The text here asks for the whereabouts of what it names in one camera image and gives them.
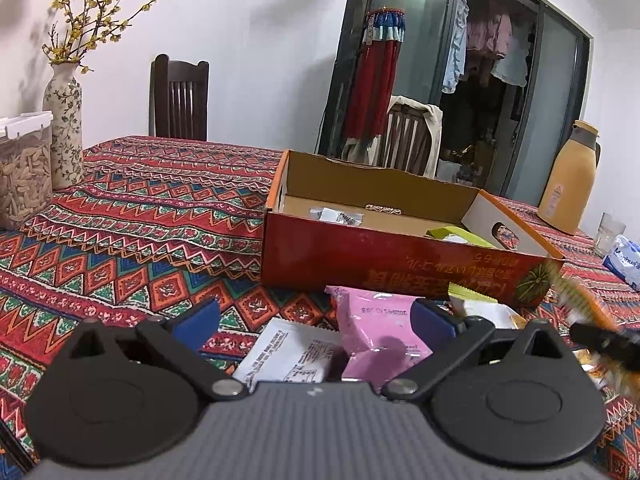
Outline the orange long snack packet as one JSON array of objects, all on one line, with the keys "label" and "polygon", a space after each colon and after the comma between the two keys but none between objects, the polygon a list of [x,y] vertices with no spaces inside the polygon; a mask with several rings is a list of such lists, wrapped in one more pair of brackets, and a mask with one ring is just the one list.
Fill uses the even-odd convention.
[{"label": "orange long snack packet", "polygon": [[[623,329],[618,327],[605,307],[602,307],[595,296],[585,286],[572,278],[564,276],[559,263],[551,259],[544,262],[544,270],[548,275],[552,288],[558,293],[561,304],[567,310],[570,326],[574,323],[590,324],[606,330]],[[634,404],[639,404],[639,372],[631,373],[614,363],[606,356],[599,356],[587,349],[604,370],[605,383],[621,396],[628,396]]]}]

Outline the pink snack packet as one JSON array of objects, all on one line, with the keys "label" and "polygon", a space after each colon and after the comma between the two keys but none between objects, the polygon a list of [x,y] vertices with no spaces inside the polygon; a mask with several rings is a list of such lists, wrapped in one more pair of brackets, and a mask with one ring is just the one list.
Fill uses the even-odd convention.
[{"label": "pink snack packet", "polygon": [[411,327],[413,296],[328,286],[348,361],[344,382],[382,388],[395,376],[432,354]]}]

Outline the green yellow snack packet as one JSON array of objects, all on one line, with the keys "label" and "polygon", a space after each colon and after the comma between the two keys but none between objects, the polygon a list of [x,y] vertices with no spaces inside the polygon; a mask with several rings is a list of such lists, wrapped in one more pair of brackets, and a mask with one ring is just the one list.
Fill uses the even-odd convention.
[{"label": "green yellow snack packet", "polygon": [[466,229],[459,228],[458,226],[441,226],[440,228],[429,229],[425,233],[425,236],[434,238],[434,240],[442,240],[443,242],[496,249],[494,244],[491,244],[487,240],[484,240],[484,238],[481,238]]}]

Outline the white printed snack packet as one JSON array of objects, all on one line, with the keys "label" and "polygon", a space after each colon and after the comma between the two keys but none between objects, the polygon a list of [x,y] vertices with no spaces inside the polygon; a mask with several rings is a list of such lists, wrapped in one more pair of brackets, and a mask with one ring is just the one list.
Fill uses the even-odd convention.
[{"label": "white printed snack packet", "polygon": [[324,382],[342,351],[335,330],[272,318],[233,378],[253,391],[258,382]]}]

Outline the silver foil snack packet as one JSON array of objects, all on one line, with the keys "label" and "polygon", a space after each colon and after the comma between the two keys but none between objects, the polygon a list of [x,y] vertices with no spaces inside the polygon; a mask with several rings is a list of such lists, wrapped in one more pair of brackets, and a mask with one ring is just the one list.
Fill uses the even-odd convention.
[{"label": "silver foil snack packet", "polygon": [[311,220],[340,224],[341,226],[360,226],[363,215],[329,207],[314,207],[309,211]]}]

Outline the blue white tissue pack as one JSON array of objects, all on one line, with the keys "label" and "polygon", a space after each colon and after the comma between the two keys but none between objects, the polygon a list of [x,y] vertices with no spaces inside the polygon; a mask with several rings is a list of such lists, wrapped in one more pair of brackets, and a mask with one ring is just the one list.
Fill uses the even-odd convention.
[{"label": "blue white tissue pack", "polygon": [[617,235],[603,265],[636,292],[640,292],[640,246],[626,236]]}]

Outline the patterned red tablecloth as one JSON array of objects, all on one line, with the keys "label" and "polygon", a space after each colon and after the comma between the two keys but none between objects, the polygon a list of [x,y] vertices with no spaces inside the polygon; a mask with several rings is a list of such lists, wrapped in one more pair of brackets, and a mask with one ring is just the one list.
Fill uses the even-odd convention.
[{"label": "patterned red tablecloth", "polygon": [[[89,148],[85,177],[1,235],[1,419],[14,460],[32,466],[24,408],[73,330],[87,318],[130,328],[215,299],[221,319],[201,355],[232,373],[272,318],[333,330],[326,294],[262,284],[267,198],[284,152],[127,136]],[[547,226],[533,207],[499,198],[563,256],[615,323],[639,325],[638,292],[610,272],[584,234]],[[513,308],[561,335],[567,310],[550,286]]]}]

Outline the clear drinking glass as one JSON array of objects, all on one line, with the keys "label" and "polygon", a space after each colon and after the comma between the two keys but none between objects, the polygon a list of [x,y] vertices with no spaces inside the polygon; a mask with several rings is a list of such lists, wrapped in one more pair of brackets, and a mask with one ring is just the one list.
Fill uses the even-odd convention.
[{"label": "clear drinking glass", "polygon": [[626,224],[624,222],[616,220],[612,214],[604,212],[594,239],[594,253],[600,258],[604,258],[611,251],[616,237],[622,235],[625,230]]}]

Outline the yellow thermos jug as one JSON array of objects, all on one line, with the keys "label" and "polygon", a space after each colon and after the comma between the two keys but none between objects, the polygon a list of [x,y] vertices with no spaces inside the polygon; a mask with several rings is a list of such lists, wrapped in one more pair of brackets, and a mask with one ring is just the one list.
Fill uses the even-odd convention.
[{"label": "yellow thermos jug", "polygon": [[555,229],[574,235],[582,220],[599,161],[599,131],[575,120],[570,137],[553,163],[537,216]]}]

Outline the orange cardboard box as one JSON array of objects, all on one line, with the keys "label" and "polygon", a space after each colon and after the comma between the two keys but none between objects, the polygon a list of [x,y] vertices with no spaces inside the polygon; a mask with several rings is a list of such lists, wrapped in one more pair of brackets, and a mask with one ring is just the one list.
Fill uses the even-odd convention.
[{"label": "orange cardboard box", "polygon": [[[314,207],[362,214],[360,226],[311,220]],[[458,226],[496,249],[425,236]],[[267,198],[262,284],[321,292],[343,285],[444,299],[452,283],[534,308],[564,258],[498,197],[395,169],[286,151]]]}]

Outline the dark wooden chair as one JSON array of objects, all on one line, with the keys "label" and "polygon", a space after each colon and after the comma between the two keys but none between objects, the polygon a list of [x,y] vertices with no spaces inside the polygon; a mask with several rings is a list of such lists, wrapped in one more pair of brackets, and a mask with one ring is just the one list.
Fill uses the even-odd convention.
[{"label": "dark wooden chair", "polygon": [[209,62],[159,54],[151,65],[152,136],[207,140]]}]

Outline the clear seed storage container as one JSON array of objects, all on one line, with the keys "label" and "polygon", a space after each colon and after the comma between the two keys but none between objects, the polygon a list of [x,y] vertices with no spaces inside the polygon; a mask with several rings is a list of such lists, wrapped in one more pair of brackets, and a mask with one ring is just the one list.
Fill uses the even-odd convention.
[{"label": "clear seed storage container", "polygon": [[14,230],[52,197],[50,110],[1,119],[1,229]]}]

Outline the floral ceramic vase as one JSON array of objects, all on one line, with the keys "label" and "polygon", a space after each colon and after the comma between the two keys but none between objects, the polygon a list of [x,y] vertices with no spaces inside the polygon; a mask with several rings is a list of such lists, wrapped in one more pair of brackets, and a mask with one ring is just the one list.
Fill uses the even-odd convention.
[{"label": "floral ceramic vase", "polygon": [[50,161],[55,191],[78,185],[84,177],[82,91],[75,77],[77,69],[77,63],[53,65],[53,76],[44,90],[42,107],[52,113]]}]

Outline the hanging white garment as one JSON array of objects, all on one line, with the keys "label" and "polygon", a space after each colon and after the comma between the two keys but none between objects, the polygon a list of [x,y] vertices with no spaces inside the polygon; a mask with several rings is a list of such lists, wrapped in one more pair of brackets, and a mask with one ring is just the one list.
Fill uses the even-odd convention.
[{"label": "hanging white garment", "polygon": [[506,56],[495,62],[490,74],[505,84],[524,88],[527,84],[527,57],[532,43],[529,35],[532,24],[522,23],[512,27],[512,35]]}]

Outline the yellow flower branches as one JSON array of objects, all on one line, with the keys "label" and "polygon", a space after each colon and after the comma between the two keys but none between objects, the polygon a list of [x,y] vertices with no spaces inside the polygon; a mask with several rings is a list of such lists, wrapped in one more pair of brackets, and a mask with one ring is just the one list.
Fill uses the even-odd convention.
[{"label": "yellow flower branches", "polygon": [[102,44],[117,44],[134,19],[160,0],[52,0],[53,21],[41,46],[52,67],[70,64],[81,73],[92,69],[88,53]]}]

